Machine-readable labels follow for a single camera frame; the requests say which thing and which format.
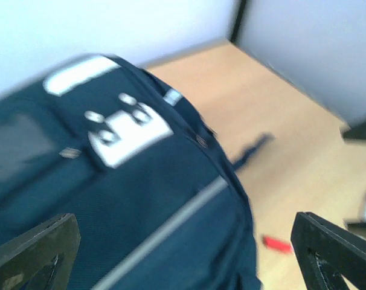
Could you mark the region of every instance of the backpack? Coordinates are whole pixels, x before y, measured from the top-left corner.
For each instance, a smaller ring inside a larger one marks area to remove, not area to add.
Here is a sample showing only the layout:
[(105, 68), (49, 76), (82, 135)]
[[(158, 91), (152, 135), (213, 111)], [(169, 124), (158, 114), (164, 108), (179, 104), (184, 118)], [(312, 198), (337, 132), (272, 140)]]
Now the backpack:
[(59, 213), (68, 289), (260, 289), (248, 197), (178, 91), (85, 55), (0, 101), (0, 245)]

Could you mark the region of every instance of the gray wall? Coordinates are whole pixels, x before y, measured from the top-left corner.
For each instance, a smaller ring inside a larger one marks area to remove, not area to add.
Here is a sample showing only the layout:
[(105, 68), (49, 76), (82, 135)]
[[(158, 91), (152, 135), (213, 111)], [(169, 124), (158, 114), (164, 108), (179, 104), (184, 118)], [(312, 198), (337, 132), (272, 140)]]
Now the gray wall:
[(148, 62), (224, 38), (234, 0), (0, 1), (0, 94), (81, 53)]
[(240, 46), (349, 123), (366, 118), (366, 0), (252, 0)]

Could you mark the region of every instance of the dark blue backpack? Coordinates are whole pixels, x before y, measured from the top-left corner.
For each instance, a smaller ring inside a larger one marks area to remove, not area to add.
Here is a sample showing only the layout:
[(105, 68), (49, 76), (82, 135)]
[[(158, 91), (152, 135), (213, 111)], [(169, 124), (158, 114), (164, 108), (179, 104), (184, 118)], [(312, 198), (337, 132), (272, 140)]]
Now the dark blue backpack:
[(68, 289), (260, 289), (248, 198), (213, 131), (121, 58), (0, 101), (0, 245), (59, 213), (82, 237)]

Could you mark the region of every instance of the red object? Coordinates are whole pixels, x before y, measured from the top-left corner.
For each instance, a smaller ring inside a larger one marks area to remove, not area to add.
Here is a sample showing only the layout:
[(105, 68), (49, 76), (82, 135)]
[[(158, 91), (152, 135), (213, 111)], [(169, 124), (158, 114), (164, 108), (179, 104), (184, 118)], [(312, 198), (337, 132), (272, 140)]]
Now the red object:
[(283, 242), (278, 239), (274, 239), (273, 237), (263, 236), (262, 237), (263, 244), (270, 249), (280, 251), (282, 253), (292, 253), (293, 247), (291, 243)]

